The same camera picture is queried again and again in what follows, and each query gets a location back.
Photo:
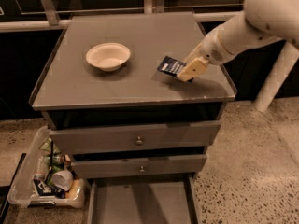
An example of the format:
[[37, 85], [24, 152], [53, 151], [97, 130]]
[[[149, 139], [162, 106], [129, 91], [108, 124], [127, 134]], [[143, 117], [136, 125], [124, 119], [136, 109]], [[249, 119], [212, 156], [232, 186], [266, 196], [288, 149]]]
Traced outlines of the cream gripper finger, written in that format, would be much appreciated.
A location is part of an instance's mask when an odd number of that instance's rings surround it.
[[201, 43], [199, 43], [185, 58], [184, 62], [189, 63], [194, 58], [199, 57], [201, 55], [200, 53]]
[[193, 78], [205, 73], [207, 71], [207, 67], [208, 60], [202, 57], [194, 58], [178, 72], [177, 78], [184, 82], [190, 81]]

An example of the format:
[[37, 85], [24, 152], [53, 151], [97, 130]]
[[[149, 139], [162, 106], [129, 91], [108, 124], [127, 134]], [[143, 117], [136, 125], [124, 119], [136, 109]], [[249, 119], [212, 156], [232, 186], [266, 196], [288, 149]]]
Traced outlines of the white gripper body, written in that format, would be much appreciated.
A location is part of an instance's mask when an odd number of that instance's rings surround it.
[[213, 65], [225, 64], [235, 57], [222, 44], [220, 29], [213, 29], [205, 36], [201, 42], [200, 53]]

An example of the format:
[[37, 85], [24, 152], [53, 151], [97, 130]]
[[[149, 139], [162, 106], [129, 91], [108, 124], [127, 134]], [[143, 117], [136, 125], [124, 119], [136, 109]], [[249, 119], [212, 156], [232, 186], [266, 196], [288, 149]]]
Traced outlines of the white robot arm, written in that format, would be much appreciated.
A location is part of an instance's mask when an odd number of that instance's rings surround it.
[[299, 0], [244, 0], [242, 11], [207, 33], [184, 59], [177, 78], [189, 81], [211, 64], [222, 65], [279, 40], [299, 48]]

